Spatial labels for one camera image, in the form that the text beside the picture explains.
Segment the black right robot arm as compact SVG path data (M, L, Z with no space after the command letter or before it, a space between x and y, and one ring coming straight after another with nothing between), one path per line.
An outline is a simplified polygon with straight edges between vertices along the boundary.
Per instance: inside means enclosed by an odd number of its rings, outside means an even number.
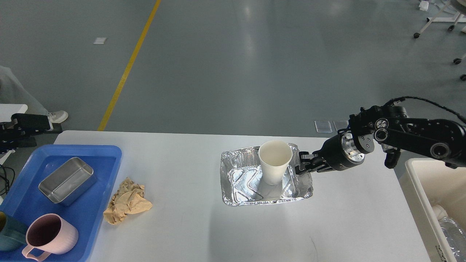
M401 151L439 160L449 168L465 167L465 118L461 114L428 99L417 97L453 115L461 123L447 119L410 118L398 103L407 96L394 98L383 106L361 108L352 114L348 126L323 143L320 150L299 152L295 174L344 171L363 163L378 143L386 153L384 165L396 167Z

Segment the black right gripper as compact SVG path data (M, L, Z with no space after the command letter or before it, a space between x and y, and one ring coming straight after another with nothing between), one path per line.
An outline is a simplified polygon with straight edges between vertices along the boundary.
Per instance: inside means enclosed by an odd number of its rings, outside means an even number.
M295 167L295 174L344 171L363 164L365 159L365 154L355 146L353 135L340 133L325 141L320 152L300 151L300 164Z

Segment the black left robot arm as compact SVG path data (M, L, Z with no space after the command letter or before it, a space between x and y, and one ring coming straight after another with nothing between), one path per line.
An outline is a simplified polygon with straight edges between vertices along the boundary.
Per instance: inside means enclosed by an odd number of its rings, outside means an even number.
M53 124L45 115L20 114L11 116L9 122L0 123L0 153L17 148L35 147L33 136L44 133L62 133L61 124Z

